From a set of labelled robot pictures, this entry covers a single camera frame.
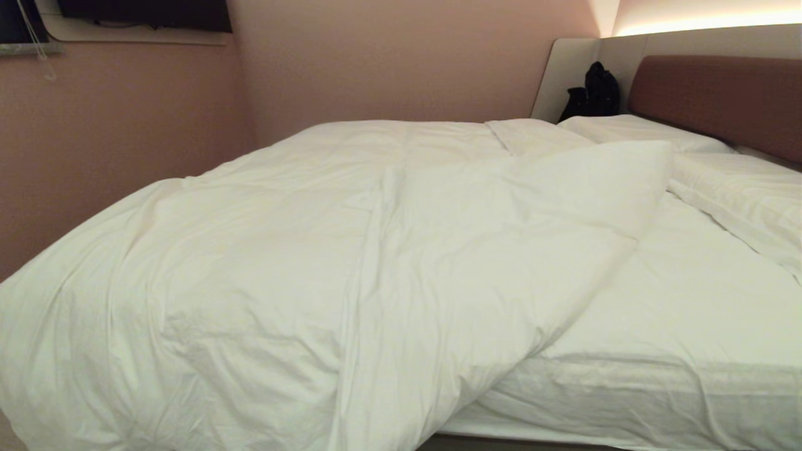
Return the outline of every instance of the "brown upholstered headboard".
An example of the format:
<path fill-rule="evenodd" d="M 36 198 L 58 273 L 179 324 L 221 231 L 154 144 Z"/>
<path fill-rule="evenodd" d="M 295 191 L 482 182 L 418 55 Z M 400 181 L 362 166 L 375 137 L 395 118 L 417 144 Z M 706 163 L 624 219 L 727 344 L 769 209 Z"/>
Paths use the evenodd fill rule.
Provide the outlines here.
<path fill-rule="evenodd" d="M 647 56 L 630 93 L 640 116 L 802 163 L 802 60 Z"/>

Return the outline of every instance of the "duvet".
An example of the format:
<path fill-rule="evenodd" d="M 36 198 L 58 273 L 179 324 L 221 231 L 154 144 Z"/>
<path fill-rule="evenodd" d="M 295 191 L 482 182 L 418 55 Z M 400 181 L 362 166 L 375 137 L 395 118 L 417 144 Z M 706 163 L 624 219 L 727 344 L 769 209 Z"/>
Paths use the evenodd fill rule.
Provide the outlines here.
<path fill-rule="evenodd" d="M 155 183 L 0 285 L 31 450 L 413 450 L 630 256 L 670 145 L 327 124 Z"/>

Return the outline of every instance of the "black backpack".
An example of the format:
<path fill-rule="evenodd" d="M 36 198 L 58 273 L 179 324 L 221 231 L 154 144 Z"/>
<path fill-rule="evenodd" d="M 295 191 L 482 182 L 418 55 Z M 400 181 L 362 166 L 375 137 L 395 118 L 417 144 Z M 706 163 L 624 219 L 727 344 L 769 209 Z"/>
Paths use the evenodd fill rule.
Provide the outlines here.
<path fill-rule="evenodd" d="M 585 75 L 585 87 L 572 87 L 568 94 L 560 122 L 574 116 L 615 116 L 621 108 L 618 81 L 598 61 Z"/>

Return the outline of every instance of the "wall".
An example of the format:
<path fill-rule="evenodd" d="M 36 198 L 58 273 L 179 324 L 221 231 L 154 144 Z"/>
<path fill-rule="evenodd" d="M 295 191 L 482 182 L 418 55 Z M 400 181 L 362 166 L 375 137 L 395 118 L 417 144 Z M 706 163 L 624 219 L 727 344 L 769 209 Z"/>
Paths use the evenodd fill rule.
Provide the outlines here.
<path fill-rule="evenodd" d="M 798 22 L 801 0 L 621 0 L 614 35 Z"/>
<path fill-rule="evenodd" d="M 620 0 L 590 0 L 590 8 L 598 24 L 599 38 L 609 38 L 613 35 L 620 5 Z"/>
<path fill-rule="evenodd" d="M 528 117 L 587 0 L 231 0 L 259 145 L 337 120 Z"/>
<path fill-rule="evenodd" d="M 0 280 L 121 197 L 254 149 L 225 47 L 68 44 L 0 59 Z"/>

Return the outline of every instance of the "pillow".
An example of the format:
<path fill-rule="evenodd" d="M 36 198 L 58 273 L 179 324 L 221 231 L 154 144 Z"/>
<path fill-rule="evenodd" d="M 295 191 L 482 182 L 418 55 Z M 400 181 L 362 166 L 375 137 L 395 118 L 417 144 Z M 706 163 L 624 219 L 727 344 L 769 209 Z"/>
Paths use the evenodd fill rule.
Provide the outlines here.
<path fill-rule="evenodd" d="M 794 163 L 793 161 L 784 160 L 778 156 L 773 156 L 766 152 L 761 152 L 760 150 L 753 149 L 745 145 L 735 146 L 735 152 L 741 153 L 743 155 L 754 156 L 756 158 L 760 158 L 761 160 L 771 161 L 775 165 L 785 166 L 786 168 L 802 172 L 802 163 Z"/>
<path fill-rule="evenodd" d="M 621 115 L 606 117 L 575 116 L 560 122 L 558 127 L 578 133 L 597 143 L 616 141 L 669 141 L 683 153 L 734 153 L 735 151 L 723 142 L 686 132 L 679 128 L 659 124 L 642 117 Z"/>
<path fill-rule="evenodd" d="M 802 173 L 747 155 L 677 155 L 668 186 L 802 284 Z"/>

